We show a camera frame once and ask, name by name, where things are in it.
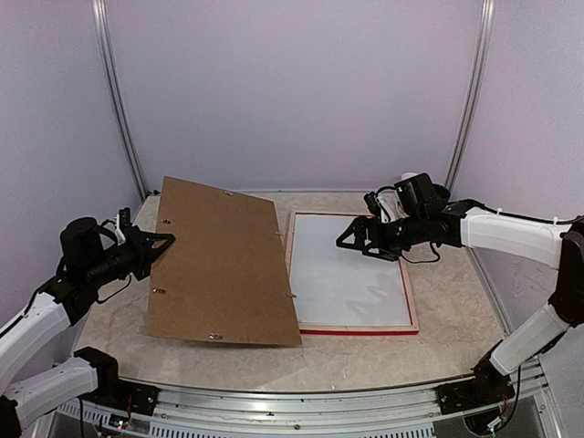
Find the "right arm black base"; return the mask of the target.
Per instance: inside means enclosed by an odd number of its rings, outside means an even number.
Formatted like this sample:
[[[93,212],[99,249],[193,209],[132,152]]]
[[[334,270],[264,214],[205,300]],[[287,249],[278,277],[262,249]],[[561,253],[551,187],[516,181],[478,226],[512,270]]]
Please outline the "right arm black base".
[[[439,385],[442,415],[463,412],[513,399],[516,391],[508,374],[501,374],[487,357],[479,360],[472,378]]]

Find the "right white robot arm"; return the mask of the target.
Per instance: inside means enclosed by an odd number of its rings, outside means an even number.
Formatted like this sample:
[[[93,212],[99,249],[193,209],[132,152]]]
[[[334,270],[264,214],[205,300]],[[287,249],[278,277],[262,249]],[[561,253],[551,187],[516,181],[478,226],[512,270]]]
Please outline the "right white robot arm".
[[[387,223],[361,215],[336,240],[340,248],[387,261],[398,260],[422,243],[494,250],[558,272],[547,303],[475,366],[474,371],[481,373],[466,386],[467,398],[474,404],[489,403],[502,390],[501,376],[511,374],[583,322],[582,218],[534,220],[463,200],[446,205],[439,213],[411,213]]]

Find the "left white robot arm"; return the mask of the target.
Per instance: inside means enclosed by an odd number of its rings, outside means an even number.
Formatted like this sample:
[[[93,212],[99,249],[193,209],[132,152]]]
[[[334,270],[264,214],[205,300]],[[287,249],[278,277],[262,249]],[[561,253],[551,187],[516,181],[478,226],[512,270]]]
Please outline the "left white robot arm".
[[[93,217],[69,223],[60,234],[62,256],[56,273],[1,329],[1,434],[19,437],[43,415],[72,399],[94,398],[131,407],[119,364],[91,347],[75,351],[56,367],[23,381],[18,372],[50,340],[75,327],[95,304],[99,291],[116,280],[142,280],[174,244],[172,234],[142,231],[122,209],[113,228]]]

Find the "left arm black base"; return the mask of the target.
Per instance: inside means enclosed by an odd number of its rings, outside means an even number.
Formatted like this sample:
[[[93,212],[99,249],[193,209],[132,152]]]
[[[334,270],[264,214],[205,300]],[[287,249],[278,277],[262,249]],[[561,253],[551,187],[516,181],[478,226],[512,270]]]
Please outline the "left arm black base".
[[[153,416],[161,391],[158,387],[121,379],[117,360],[92,347],[75,351],[74,357],[87,361],[97,372],[98,387],[83,394],[81,396],[83,401],[94,402],[128,414]]]

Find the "brown backing board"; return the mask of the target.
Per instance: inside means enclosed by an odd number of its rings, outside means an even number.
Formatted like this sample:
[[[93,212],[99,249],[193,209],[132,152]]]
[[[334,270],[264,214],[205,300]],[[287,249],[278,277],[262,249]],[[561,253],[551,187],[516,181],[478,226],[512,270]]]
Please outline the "brown backing board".
[[[165,177],[156,230],[175,241],[152,267],[149,336],[301,345],[273,202]]]

